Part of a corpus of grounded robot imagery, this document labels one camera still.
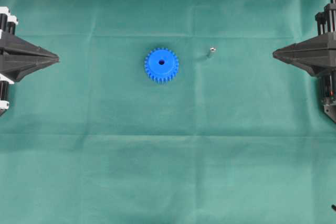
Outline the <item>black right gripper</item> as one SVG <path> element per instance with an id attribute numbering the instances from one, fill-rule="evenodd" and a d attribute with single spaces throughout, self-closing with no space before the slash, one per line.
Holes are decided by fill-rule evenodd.
<path id="1" fill-rule="evenodd" d="M 326 5 L 323 12 L 315 15 L 315 20 L 318 36 L 277 49 L 272 55 L 277 60 L 304 70 L 312 77 L 318 77 L 323 111 L 335 123 L 335 67 L 322 67 L 284 58 L 300 52 L 335 50 L 335 33 L 327 33 L 335 31 L 335 5 Z"/>

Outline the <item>left gripper with rails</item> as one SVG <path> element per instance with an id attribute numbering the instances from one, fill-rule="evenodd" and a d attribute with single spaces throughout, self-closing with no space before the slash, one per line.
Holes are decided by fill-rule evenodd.
<path id="1" fill-rule="evenodd" d="M 1 6 L 1 49 L 9 54 L 41 57 L 7 57 L 1 60 L 1 115 L 9 109 L 9 86 L 25 76 L 59 62 L 56 54 L 15 36 L 18 19 Z"/>

